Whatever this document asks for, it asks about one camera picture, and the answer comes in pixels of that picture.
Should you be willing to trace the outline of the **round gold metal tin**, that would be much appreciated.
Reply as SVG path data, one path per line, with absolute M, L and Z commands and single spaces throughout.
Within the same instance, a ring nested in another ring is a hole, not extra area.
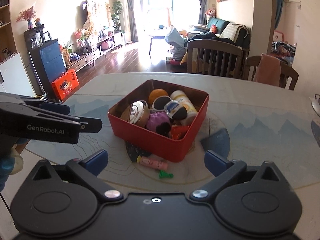
M 121 114 L 121 120 L 144 128 L 149 120 L 150 110 L 144 100 L 138 100 L 130 104 Z

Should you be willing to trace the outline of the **white yellow pill bottle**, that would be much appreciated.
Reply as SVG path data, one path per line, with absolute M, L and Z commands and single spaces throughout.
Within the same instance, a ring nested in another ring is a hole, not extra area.
M 180 121 L 183 126 L 190 125 L 197 116 L 197 110 L 191 103 L 187 95 L 182 90 L 174 91 L 171 96 L 173 100 L 178 101 L 187 110 L 187 117 Z

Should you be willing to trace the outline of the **purple sheep toy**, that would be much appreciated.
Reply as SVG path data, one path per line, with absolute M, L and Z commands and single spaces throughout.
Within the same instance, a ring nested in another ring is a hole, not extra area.
M 171 122 L 165 112 L 150 113 L 148 122 L 146 123 L 146 129 L 168 137 L 171 131 Z

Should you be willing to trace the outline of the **orange mandarin fruit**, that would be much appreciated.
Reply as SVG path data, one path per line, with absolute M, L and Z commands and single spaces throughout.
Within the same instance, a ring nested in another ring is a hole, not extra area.
M 151 106 L 153 102 L 160 96 L 168 96 L 167 92 L 163 89 L 154 89 L 151 91 L 148 97 L 148 103 Z

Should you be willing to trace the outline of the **orange gift box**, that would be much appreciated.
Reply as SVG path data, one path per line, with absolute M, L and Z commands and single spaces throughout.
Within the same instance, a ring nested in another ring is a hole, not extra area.
M 59 100 L 63 100 L 68 94 L 70 94 L 76 87 L 79 86 L 79 80 L 75 70 L 70 69 L 61 74 L 51 83 L 51 85 L 57 98 Z

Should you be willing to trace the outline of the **white cabinet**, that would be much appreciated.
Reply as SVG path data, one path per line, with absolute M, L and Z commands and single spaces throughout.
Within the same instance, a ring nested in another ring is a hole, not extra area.
M 15 53 L 0 64 L 1 92 L 36 96 L 20 53 Z

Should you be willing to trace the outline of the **dark blue cabinet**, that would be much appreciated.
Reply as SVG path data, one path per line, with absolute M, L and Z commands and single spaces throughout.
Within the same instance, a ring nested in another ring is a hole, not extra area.
M 44 25 L 28 29 L 23 35 L 29 60 L 41 90 L 48 98 L 57 101 L 52 82 L 66 72 L 58 40 L 51 38 L 50 33 L 44 30 Z

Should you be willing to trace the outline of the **green cap piece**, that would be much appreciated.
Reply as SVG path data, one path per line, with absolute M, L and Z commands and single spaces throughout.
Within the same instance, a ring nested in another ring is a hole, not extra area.
M 160 170 L 159 172 L 159 179 L 171 179 L 174 175 L 172 173 L 168 173 L 164 170 Z

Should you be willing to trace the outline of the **red square metal tin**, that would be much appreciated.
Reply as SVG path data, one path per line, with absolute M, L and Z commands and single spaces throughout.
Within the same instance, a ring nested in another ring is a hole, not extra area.
M 148 80 L 108 110 L 114 134 L 173 163 L 182 161 L 206 117 L 208 93 Z

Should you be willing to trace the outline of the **wooden tv console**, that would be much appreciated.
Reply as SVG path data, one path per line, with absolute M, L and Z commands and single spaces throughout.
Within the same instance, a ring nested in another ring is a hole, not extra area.
M 101 57 L 106 57 L 109 51 L 112 51 L 118 47 L 125 45 L 124 34 L 121 32 L 114 33 L 110 36 L 104 36 L 103 38 L 98 37 L 96 44 L 91 44 L 86 47 L 78 48 L 75 53 L 78 59 L 72 61 L 70 65 L 66 67 L 67 70 L 73 69 L 78 72 L 87 65 L 95 65 L 95 61 Z

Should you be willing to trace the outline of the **pink towel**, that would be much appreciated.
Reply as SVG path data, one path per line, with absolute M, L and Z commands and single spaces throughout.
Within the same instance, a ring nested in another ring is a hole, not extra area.
M 279 59 L 262 54 L 253 81 L 278 87 L 280 75 L 281 66 Z

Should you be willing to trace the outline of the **wooden chair with towel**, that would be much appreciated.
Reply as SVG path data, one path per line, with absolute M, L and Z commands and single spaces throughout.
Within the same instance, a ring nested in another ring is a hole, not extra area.
M 250 56 L 245 59 L 241 77 L 243 80 L 253 81 L 261 59 L 262 56 Z M 289 84 L 288 89 L 294 90 L 299 78 L 299 74 L 283 61 L 279 61 L 279 63 L 281 67 L 279 87 L 285 88 L 287 84 Z

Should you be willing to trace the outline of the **wooden dining chair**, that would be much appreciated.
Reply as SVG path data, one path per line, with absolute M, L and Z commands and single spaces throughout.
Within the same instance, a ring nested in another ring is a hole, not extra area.
M 217 40 L 197 39 L 187 44 L 187 72 L 240 78 L 243 49 Z

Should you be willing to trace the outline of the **light blue bag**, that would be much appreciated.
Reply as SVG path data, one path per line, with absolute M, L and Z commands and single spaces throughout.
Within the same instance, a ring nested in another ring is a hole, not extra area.
M 173 46 L 172 59 L 175 61 L 181 61 L 187 50 L 184 46 L 185 40 L 181 37 L 177 29 L 171 29 L 171 31 L 165 36 L 164 39 L 168 44 Z

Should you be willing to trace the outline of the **dark green sofa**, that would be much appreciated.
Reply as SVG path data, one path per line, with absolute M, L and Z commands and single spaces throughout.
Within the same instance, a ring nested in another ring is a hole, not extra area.
M 251 41 L 251 31 L 243 24 L 237 24 L 219 18 L 210 17 L 207 24 L 193 25 L 188 31 L 207 33 L 210 31 L 212 26 L 217 27 L 217 32 L 215 33 L 216 36 L 221 38 L 228 38 L 232 40 L 236 44 L 236 46 L 242 47 L 243 49 L 249 49 Z

